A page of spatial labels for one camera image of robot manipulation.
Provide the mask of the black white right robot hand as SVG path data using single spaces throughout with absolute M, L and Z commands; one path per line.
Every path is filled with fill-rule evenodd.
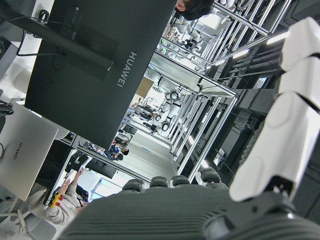
M 320 26 L 307 17 L 288 29 L 278 96 L 229 188 L 212 172 L 203 183 L 177 176 L 168 187 L 130 181 L 94 200 L 62 240 L 317 240 L 318 224 L 292 200 L 320 132 Z

